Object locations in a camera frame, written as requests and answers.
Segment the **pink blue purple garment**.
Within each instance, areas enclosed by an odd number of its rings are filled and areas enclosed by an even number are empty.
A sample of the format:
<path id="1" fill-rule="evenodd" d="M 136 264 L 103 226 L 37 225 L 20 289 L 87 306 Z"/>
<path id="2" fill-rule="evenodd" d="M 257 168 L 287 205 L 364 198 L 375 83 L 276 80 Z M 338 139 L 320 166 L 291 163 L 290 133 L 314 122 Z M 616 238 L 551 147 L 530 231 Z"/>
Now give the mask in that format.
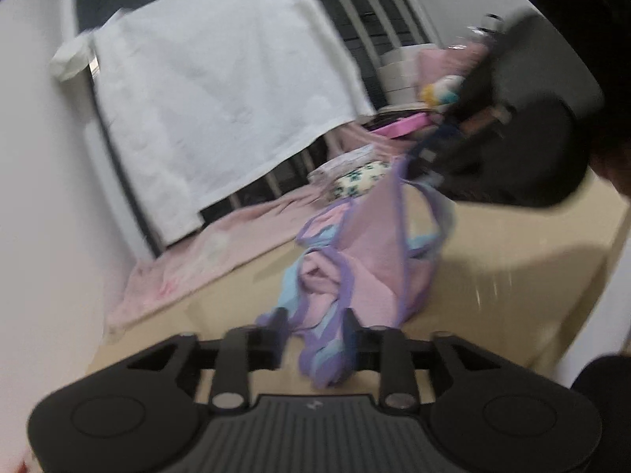
<path id="1" fill-rule="evenodd" d="M 454 227 L 451 203 L 410 181 L 399 160 L 358 199 L 332 203 L 305 223 L 302 247 L 282 278 L 278 306 L 302 338 L 299 370 L 318 389 L 351 371 L 344 314 L 368 328 L 399 328 L 425 304 Z"/>

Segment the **yellow white plush toy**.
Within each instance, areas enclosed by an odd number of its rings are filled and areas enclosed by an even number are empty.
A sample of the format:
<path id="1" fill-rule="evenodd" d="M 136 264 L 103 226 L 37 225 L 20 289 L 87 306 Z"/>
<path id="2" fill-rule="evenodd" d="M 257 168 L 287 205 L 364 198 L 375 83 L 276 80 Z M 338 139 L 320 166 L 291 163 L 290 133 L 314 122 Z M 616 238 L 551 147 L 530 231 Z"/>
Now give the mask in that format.
<path id="1" fill-rule="evenodd" d="M 463 80 L 459 75 L 447 75 L 422 87 L 419 98 L 429 107 L 451 105 L 459 99 Z"/>

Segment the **pink plastic case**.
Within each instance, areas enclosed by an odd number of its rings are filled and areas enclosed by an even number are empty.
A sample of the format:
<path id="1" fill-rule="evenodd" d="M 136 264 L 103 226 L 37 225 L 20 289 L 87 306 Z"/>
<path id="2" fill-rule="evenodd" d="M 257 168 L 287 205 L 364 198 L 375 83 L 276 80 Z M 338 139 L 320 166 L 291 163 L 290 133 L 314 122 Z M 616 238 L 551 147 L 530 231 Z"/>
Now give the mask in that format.
<path id="1" fill-rule="evenodd" d="M 432 124 L 428 113 L 419 112 L 374 129 L 372 133 L 388 139 L 397 139 Z"/>

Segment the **folded floral cream cloth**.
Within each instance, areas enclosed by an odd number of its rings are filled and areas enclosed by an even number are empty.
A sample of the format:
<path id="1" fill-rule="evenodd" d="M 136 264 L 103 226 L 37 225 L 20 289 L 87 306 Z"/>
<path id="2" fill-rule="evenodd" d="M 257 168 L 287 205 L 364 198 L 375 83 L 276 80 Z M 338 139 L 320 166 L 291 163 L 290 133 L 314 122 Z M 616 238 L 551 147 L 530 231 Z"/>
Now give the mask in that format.
<path id="1" fill-rule="evenodd" d="M 392 164 L 388 161 L 375 160 L 358 167 L 337 178 L 332 184 L 330 195 L 333 200 L 347 197 L 361 197 L 388 173 Z"/>

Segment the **pink fluffy blanket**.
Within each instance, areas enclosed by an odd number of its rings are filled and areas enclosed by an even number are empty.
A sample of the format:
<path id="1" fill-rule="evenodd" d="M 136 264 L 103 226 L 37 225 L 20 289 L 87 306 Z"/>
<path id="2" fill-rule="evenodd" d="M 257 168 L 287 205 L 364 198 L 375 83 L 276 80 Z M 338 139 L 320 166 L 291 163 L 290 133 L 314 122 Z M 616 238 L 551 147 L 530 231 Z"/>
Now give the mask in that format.
<path id="1" fill-rule="evenodd" d="M 372 144 L 377 160 L 392 161 L 424 138 L 425 127 L 397 139 L 377 136 L 351 122 L 324 135 L 329 160 Z M 332 185 L 309 183 L 278 199 L 236 209 L 150 263 L 139 263 L 128 279 L 123 300 L 106 317 L 116 332 L 180 301 L 203 286 L 292 240 L 307 220 L 333 201 Z"/>

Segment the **stacked white boxes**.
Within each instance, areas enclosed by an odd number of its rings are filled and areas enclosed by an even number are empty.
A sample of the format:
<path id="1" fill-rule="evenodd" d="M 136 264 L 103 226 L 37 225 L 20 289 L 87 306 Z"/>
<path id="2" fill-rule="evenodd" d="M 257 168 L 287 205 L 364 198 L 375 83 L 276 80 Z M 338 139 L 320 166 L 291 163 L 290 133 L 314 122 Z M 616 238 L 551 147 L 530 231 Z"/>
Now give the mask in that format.
<path id="1" fill-rule="evenodd" d="M 436 46 L 432 43 L 402 46 L 381 57 L 377 75 L 389 105 L 417 101 L 418 58 L 424 50 L 436 50 Z"/>

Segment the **folded pink patterned cloth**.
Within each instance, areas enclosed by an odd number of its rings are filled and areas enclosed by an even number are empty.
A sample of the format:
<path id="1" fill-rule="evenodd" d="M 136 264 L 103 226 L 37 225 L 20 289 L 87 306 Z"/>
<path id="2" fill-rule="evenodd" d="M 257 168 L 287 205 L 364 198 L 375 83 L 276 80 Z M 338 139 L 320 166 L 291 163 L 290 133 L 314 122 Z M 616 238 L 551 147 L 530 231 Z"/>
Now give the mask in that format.
<path id="1" fill-rule="evenodd" d="M 341 176 L 374 160 L 377 160 L 377 151 L 372 144 L 353 149 L 353 151 L 336 156 L 314 169 L 307 176 L 308 182 L 310 185 L 324 189 Z"/>

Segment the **metal bed rail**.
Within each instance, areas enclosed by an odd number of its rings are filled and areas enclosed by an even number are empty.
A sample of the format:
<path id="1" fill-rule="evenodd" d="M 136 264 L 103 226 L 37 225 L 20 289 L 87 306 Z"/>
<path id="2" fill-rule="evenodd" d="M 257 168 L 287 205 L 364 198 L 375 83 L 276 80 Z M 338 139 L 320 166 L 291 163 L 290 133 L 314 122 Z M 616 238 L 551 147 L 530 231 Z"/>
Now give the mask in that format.
<path id="1" fill-rule="evenodd" d="M 118 10 L 135 10 L 155 0 L 76 0 L 82 31 L 105 24 Z M 419 18 L 420 6 L 413 0 L 321 0 L 344 45 L 358 64 L 362 81 L 373 105 L 385 105 L 386 96 L 377 79 L 381 54 L 398 46 L 429 42 L 430 34 Z M 124 241 L 137 261 L 151 261 L 165 250 L 149 220 L 143 215 L 110 131 L 97 119 L 102 146 L 95 154 L 106 198 Z"/>

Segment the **white towel on rail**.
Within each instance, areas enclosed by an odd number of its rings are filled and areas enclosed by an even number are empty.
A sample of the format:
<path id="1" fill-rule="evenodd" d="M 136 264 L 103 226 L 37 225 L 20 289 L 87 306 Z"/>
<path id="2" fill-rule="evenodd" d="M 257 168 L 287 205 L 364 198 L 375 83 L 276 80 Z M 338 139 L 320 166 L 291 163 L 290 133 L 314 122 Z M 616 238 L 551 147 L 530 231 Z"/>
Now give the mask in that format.
<path id="1" fill-rule="evenodd" d="M 164 244 L 201 213 L 374 109 L 320 0 L 156 0 L 63 44 L 91 63 L 99 113 Z"/>

